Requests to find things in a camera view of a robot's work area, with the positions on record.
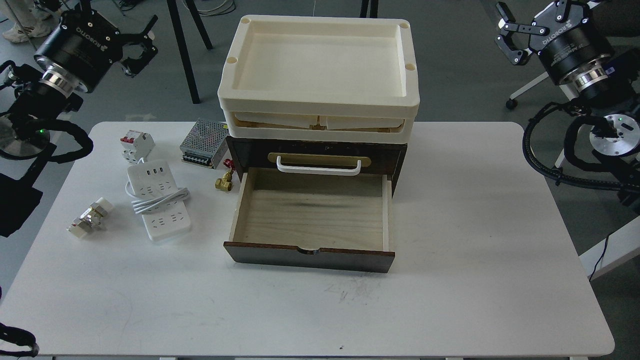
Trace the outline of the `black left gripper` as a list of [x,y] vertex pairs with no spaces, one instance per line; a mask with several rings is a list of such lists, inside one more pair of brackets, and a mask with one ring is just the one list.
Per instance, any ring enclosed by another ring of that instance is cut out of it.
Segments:
[[[120,33],[119,29],[96,10],[73,9],[62,13],[59,25],[39,46],[34,59],[42,69],[57,65],[78,79],[76,89],[91,93],[115,62],[124,74],[134,78],[158,54],[149,34],[158,21],[157,14],[137,33]],[[122,58],[122,46],[140,47],[137,57]]]

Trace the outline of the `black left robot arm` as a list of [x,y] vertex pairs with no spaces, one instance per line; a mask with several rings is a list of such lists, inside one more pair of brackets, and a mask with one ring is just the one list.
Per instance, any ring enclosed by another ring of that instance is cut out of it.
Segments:
[[87,157],[93,141],[78,125],[60,120],[61,113],[78,111],[80,92],[91,93],[112,64],[138,75],[158,54],[150,31],[154,15],[138,33],[123,33],[82,0],[61,14],[58,26],[34,55],[39,68],[7,60],[1,87],[14,89],[15,100],[1,114],[1,155],[33,163],[22,178],[1,175],[0,233],[9,237],[39,205],[42,191],[34,187],[48,162],[64,164]]

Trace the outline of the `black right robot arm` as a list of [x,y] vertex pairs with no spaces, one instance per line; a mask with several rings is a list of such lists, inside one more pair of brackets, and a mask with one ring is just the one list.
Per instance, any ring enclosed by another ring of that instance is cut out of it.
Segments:
[[[556,185],[614,191],[622,205],[639,211],[639,50],[622,55],[597,29],[594,10],[580,0],[553,0],[531,23],[518,23],[505,2],[496,3],[500,20],[494,39],[510,63],[523,66],[537,55],[554,85],[577,93],[565,103],[549,102],[529,119],[522,151],[530,166]],[[615,181],[574,177],[562,166],[548,167],[535,157],[531,135],[554,111],[574,119],[563,140],[564,158],[590,173],[610,173]]]

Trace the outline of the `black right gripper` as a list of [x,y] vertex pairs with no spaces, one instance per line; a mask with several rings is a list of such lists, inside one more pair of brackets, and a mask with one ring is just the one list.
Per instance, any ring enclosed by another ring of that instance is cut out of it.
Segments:
[[[555,85],[569,82],[570,73],[596,60],[610,59],[615,51],[592,21],[588,5],[567,5],[566,16],[558,21],[557,5],[548,5],[532,23],[516,23],[505,2],[495,5],[500,20],[498,27],[505,32],[531,35],[531,50],[538,54],[545,71]],[[512,34],[499,34],[494,42],[510,64],[524,66],[531,57],[527,48],[517,48]]]

